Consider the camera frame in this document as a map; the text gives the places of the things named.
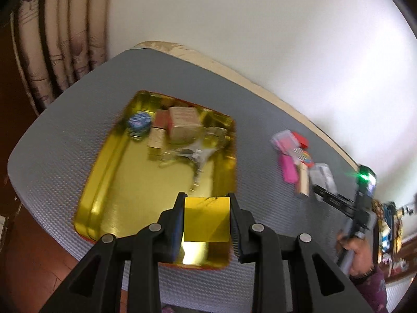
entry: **pink package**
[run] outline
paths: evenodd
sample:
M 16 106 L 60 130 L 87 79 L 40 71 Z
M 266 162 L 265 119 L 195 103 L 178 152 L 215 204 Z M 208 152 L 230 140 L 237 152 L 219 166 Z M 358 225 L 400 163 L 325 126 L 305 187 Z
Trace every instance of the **pink package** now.
M 281 164 L 284 181 L 289 184 L 296 184 L 298 182 L 298 173 L 293 158 L 289 155 L 281 154 L 279 163 Z
M 275 134 L 271 139 L 271 143 L 282 153 L 288 155 L 291 155 L 294 149 L 300 146 L 297 138 L 288 129 Z

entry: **hand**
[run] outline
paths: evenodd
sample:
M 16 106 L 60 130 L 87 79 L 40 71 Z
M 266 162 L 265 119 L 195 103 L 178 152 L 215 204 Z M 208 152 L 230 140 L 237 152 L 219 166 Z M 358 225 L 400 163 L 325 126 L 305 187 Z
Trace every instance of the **hand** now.
M 342 248 L 355 252 L 352 266 L 349 271 L 349 274 L 352 277 L 360 277 L 361 275 L 368 273 L 373 267 L 372 251 L 368 240 L 362 240 L 356 237 L 347 240 L 343 233 L 339 232 L 336 244 L 337 252 L 339 253 Z

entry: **clear plastic packaging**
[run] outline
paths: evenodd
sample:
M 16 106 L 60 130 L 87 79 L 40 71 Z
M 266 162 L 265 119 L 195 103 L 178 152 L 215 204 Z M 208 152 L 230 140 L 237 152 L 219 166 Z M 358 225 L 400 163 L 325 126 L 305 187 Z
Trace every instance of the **clear plastic packaging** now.
M 300 160 L 295 153 L 295 149 L 300 147 L 300 143 L 290 130 L 286 129 L 275 134 L 271 139 L 271 143 L 276 150 L 281 151 L 285 155 L 290 155 L 295 165 L 300 164 Z
M 310 168 L 310 181 L 312 185 L 318 185 L 327 189 L 330 193 L 337 194 L 336 184 L 333 180 L 333 174 L 327 164 L 315 164 Z M 316 194 L 318 201 L 323 198 Z

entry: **gray table mat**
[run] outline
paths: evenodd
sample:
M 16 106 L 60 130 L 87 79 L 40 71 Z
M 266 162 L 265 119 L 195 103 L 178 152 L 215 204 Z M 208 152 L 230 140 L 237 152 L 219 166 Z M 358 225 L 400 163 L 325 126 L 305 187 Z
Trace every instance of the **gray table mat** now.
M 230 115 L 236 121 L 237 198 L 242 208 L 279 234 L 308 232 L 332 257 L 345 222 L 325 203 L 294 196 L 282 181 L 276 132 L 308 138 L 314 161 L 327 163 L 339 193 L 352 197 L 352 167 L 304 125 L 245 88 L 191 63 L 151 49 L 127 50 L 70 87 L 32 124 L 13 150 L 8 173 L 24 206 L 68 252 L 80 260 L 91 244 L 73 230 L 85 181 L 117 116 L 135 92 L 146 89 Z M 160 267 L 162 302 L 208 312 L 250 312 L 254 266 L 233 258 L 221 271 Z M 124 288 L 127 287 L 128 264 Z M 286 290 L 289 296 L 288 273 Z

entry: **yellow metal tray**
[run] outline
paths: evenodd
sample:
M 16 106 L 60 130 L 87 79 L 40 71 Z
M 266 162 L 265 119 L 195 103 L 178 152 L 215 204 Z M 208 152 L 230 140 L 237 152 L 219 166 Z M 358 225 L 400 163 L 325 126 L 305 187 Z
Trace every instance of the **yellow metal tray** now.
M 200 186 L 190 194 L 194 169 L 186 158 L 162 166 L 150 155 L 147 137 L 131 139 L 127 120 L 138 111 L 151 116 L 158 109 L 193 106 L 204 127 L 227 130 L 226 146 L 204 166 Z M 165 150 L 180 147 L 167 145 Z M 156 222 L 162 211 L 173 207 L 179 192 L 189 196 L 225 196 L 235 191 L 234 121 L 229 116 L 165 95 L 139 91 L 110 131 L 80 198 L 74 217 L 76 232 L 97 241 L 103 234 L 117 237 L 136 234 Z M 221 268 L 229 263 L 230 242 L 184 242 L 176 264 L 193 268 Z

